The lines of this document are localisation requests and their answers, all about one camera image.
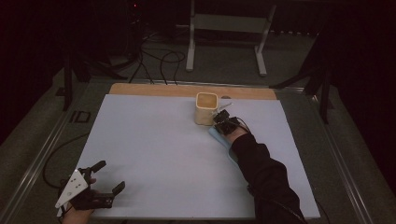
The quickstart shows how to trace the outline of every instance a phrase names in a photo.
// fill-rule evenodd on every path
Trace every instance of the beige mug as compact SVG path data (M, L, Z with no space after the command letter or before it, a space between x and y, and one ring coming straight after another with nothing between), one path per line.
M199 92L195 100L195 123L213 125L213 116L217 109L218 96L215 93Z

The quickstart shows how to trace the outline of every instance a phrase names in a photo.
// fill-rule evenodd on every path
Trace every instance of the metal frame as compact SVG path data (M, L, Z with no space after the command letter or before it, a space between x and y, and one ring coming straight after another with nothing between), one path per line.
M264 58L262 57L262 49L264 48L265 41L270 31L275 11L276 6L273 5L267 18L195 14L195 0L191 0L190 44L187 54L186 70L191 72L194 67L195 29L249 32L262 34L262 41L254 48L254 52L256 54L257 65L259 66L259 75L265 77L267 75L267 70L265 68Z
M206 83L184 83L184 84L195 84L195 85L202 85ZM264 86L249 86L249 85L225 85L225 84L209 84L207 85L215 85L215 86L245 86L245 87L252 87L252 88L266 88ZM301 94L302 93L302 88L285 88L284 90L274 90L275 92L289 92L289 93L297 93ZM83 93L83 90L78 90L77 96L81 96ZM49 156L50 152L53 150L55 147L60 135L63 132L64 126L66 122L70 119L71 117L71 111L73 111L73 108L76 106L78 101L75 101L73 104L71 104L71 108L67 112L64 112L61 117L59 118L57 124L53 128L52 132L50 133L47 142L44 144L44 146L41 148L40 152L37 154L34 162L30 165L28 170L26 171L24 177L21 180L21 183L16 187L16 190L9 200L6 208L2 211L0 214L0 223L12 223L12 219L18 214L21 206L23 205L23 202L27 198L28 194L30 193L30 190L32 189L36 179L38 178L42 167L44 165L45 159ZM365 205L365 202L363 201L363 198L361 197L360 190L354 181L352 174L349 172L349 169L347 168L347 164L345 162L345 159L338 148L333 136L332 132L330 129L324 124L323 120L320 117L320 114L318 113L318 99L316 96L311 98L311 107L312 109L316 112L316 119L318 121L318 124L321 126L321 129L326 135L326 139L328 140L328 143L330 144L331 151L330 153L332 154L332 158L335 163L335 167L337 168L339 175L344 183L344 186L346 188L346 193L348 194L348 197L352 203L352 206L355 209L356 215L360 221L360 223L363 224L371 224L374 223L371 215L368 211L368 208Z

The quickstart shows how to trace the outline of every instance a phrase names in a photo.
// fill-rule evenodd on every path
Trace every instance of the table leg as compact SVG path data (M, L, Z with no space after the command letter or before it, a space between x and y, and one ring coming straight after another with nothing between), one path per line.
M73 101L72 87L72 65L70 62L70 52L64 50L64 111L66 111Z
M331 76L332 76L332 73L329 70L327 70L325 72L325 77L324 77L324 81L323 81L323 85L322 85L322 94L321 94L320 108L319 108L319 114L326 124L329 123L329 121L327 120L327 108L329 105L329 91L330 91Z
M191 72L194 69L194 54L195 54L195 41L194 41L194 29L195 29L195 1L191 0L191 14L190 14L190 44L189 52L187 53L187 64L186 70Z
M256 54L257 65L259 66L259 75L261 77L267 76L267 70L265 69L264 58L262 57L262 49L264 48L265 41L266 41L268 33L270 31L271 22L274 17L275 10L276 10L276 6L272 6L270 13L266 19L265 24L264 24L264 27L262 29L262 41L260 42L259 46L256 46L254 48L254 51Z

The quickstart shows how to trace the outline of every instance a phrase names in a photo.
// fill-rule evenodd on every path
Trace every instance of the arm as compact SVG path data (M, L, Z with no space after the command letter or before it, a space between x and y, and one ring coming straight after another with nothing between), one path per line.
M300 200L289 186L285 165L271 159L266 145L258 144L251 133L241 128L226 137L233 143L239 168L253 191L257 220L260 223L304 223Z
M90 216L94 210L76 210L71 207L70 210L64 214L63 224L87 224Z

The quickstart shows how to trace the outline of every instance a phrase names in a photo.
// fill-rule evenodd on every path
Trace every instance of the human hand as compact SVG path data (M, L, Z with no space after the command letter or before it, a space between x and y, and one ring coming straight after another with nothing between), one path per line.
M96 179L91 179L91 184L95 183ZM94 209L90 210L76 210L71 203L67 205L66 213L64 214L63 224L86 224L90 220Z
M248 133L248 132L245 131L245 129L243 129L241 127L237 127L232 133L225 135L225 138L227 138L227 140L229 140L232 144L233 141L235 141L238 137L240 137L246 133Z

